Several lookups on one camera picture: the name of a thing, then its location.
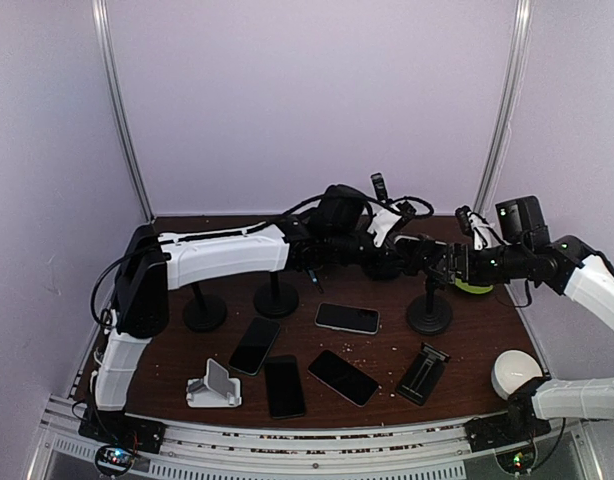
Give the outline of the blue smartphone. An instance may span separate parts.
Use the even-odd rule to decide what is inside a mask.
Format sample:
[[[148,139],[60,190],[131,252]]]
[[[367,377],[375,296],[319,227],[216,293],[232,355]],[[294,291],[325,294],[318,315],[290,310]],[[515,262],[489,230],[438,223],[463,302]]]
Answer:
[[[269,414],[273,419],[303,416],[306,403],[294,355],[269,358],[264,365]]]

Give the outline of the pink smartphone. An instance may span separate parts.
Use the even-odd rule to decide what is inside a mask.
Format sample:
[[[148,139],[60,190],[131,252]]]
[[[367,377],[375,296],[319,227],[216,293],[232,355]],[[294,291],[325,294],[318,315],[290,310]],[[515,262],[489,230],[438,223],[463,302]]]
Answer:
[[[358,407],[379,390],[379,383],[330,350],[323,350],[308,366],[321,383]]]

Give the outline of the grey smartphone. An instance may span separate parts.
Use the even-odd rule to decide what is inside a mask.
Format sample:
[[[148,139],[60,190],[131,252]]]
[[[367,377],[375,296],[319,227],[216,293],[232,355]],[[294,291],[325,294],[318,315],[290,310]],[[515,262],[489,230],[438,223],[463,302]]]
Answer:
[[[228,365],[248,376],[256,376],[262,368],[280,332],[275,320],[254,318],[233,351]]]

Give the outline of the black folding phone stand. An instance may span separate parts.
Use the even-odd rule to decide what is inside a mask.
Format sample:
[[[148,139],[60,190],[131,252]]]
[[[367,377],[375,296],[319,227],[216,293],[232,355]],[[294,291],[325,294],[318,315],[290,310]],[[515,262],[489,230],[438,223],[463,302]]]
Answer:
[[[421,343],[420,352],[396,386],[396,393],[418,406],[424,406],[451,357],[430,345]]]

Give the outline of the silver smartphone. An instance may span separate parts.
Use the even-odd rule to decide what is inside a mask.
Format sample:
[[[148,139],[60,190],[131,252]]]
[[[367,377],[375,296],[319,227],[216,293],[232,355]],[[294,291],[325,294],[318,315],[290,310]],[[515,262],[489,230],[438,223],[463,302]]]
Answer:
[[[395,238],[401,272],[415,276],[434,270],[447,251],[447,244],[431,237],[399,235]]]

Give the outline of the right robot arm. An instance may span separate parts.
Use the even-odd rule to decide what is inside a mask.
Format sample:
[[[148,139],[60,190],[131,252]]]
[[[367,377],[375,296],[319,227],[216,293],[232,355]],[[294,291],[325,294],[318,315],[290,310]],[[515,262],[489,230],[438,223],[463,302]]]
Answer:
[[[552,239],[540,201],[530,195],[498,203],[499,234],[481,248],[435,240],[426,262],[442,284],[474,286],[515,280],[544,287],[579,306],[614,333],[614,266],[574,235]],[[511,389],[499,430],[522,440],[538,420],[576,418],[614,422],[614,376],[561,380],[550,373]]]

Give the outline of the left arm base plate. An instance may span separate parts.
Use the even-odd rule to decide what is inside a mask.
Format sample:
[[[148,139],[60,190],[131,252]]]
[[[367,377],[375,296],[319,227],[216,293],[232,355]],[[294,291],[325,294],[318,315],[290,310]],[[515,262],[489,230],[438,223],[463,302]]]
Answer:
[[[125,415],[91,417],[78,428],[82,437],[151,454],[160,452],[165,431],[162,422]]]

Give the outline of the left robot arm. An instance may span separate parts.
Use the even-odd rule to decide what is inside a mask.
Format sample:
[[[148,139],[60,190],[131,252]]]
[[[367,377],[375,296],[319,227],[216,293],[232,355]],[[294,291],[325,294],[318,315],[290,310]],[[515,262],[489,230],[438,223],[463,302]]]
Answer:
[[[108,307],[91,311],[107,336],[90,380],[96,408],[90,420],[93,429],[110,444],[130,436],[130,421],[119,412],[146,346],[169,323],[170,292],[194,290],[187,325],[196,330],[226,318],[225,302],[199,290],[206,280],[268,273],[269,281],[254,294],[254,308],[278,319],[299,305],[296,288],[278,278],[283,271],[312,274],[327,264],[359,265],[371,272],[400,270],[402,260],[391,234],[413,220],[431,217],[434,208],[415,196],[392,199],[383,185],[377,185],[375,193],[370,197],[334,184],[257,224],[225,230],[157,233],[150,224],[139,226],[125,254],[103,272],[114,277]]]

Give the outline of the teal smartphone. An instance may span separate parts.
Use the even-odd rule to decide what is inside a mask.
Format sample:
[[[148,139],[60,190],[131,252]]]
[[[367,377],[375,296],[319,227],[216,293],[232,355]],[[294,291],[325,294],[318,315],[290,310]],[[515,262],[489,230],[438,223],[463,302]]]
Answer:
[[[324,289],[323,289],[323,287],[321,285],[321,282],[318,279],[318,276],[316,275],[316,273],[313,270],[309,269],[307,271],[307,274],[308,274],[308,276],[309,276],[309,278],[311,280],[311,283],[314,285],[314,287],[317,289],[317,291],[320,294],[323,294],[324,293]]]

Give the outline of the black stand with pink phone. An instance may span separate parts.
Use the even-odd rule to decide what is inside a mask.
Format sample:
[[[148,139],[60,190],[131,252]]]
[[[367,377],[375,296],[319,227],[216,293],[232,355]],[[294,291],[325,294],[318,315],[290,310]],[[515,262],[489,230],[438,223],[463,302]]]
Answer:
[[[372,174],[370,179],[374,188],[376,199],[381,203],[386,203],[390,197],[383,175],[380,172],[377,172]]]

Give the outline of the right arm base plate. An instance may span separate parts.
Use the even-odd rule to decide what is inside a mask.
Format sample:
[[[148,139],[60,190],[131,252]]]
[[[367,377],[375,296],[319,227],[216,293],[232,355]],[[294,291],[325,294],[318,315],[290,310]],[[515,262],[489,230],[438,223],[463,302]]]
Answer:
[[[506,413],[474,417],[464,424],[464,429],[473,453],[530,442],[551,432],[549,421],[531,420],[528,426],[517,426]]]

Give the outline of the black gooseneck stand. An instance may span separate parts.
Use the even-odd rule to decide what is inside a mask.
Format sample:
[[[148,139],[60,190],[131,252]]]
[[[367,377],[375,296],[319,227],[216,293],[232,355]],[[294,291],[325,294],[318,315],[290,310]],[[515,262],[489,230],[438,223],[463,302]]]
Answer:
[[[406,321],[415,332],[435,336],[447,330],[453,320],[450,303],[436,294],[440,283],[432,277],[425,280],[425,293],[414,298],[406,309]]]
[[[183,309],[183,322],[194,333],[208,333],[218,329],[227,319],[225,301],[213,294],[205,295],[198,283],[191,285],[193,299]]]

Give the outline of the dark smartphone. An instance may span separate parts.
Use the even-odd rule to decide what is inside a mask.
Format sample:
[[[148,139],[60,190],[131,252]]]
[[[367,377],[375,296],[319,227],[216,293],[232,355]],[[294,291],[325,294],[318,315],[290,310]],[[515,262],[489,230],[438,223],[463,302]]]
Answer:
[[[318,327],[365,335],[375,335],[380,326],[376,310],[321,303],[314,323]]]

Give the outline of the black stand with teal phone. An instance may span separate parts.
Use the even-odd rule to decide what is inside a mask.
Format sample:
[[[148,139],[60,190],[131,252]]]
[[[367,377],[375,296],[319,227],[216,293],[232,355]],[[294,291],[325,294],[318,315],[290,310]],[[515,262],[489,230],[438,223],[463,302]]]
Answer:
[[[256,290],[253,304],[264,317],[286,318],[298,308],[299,295],[295,287],[279,279],[277,272],[271,272],[269,281]]]

